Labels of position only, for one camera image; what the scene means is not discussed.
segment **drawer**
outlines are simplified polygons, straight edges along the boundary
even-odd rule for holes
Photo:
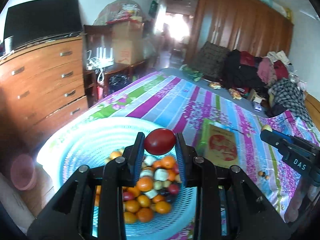
[[[43,71],[80,59],[82,59],[82,40],[39,48],[2,64],[0,83],[16,85]]]
[[[39,73],[20,83],[2,86],[8,104],[32,104],[49,92],[76,80],[83,80],[82,60],[73,61]]]
[[[58,88],[40,97],[32,104],[20,104],[20,107],[11,107],[12,119],[19,130],[25,131],[47,115],[60,109],[64,105],[84,95],[83,80],[79,79],[66,86]]]
[[[44,143],[57,130],[80,116],[88,109],[87,97],[71,103],[64,108],[50,114],[38,124],[32,126],[22,135],[23,140],[30,150],[34,149],[40,143]]]

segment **red fruit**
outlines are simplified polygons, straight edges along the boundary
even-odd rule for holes
[[[176,138],[171,130],[158,128],[149,133],[144,140],[144,148],[153,155],[163,155],[173,148]]]
[[[177,163],[173,166],[172,170],[174,171],[175,174],[179,174],[179,167]]]
[[[180,191],[180,188],[177,184],[170,184],[170,186],[168,187],[168,191],[170,192],[170,194],[177,195]]]
[[[122,199],[124,201],[133,200],[134,195],[131,192],[124,192],[124,193],[122,193]]]

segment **green hanging object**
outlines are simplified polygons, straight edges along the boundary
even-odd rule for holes
[[[152,18],[155,18],[156,15],[157,15],[157,10],[158,10],[158,3],[153,0],[151,5],[150,5],[150,9],[149,9],[149,15],[152,17]]]

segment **wooden wardrobe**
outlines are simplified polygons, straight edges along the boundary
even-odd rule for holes
[[[186,62],[206,41],[265,57],[289,53],[293,24],[259,0],[199,0]]]

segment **pink trash bin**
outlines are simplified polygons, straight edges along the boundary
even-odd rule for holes
[[[33,189],[37,182],[36,168],[33,159],[27,154],[21,154],[12,162],[10,176],[13,185],[18,190]]]

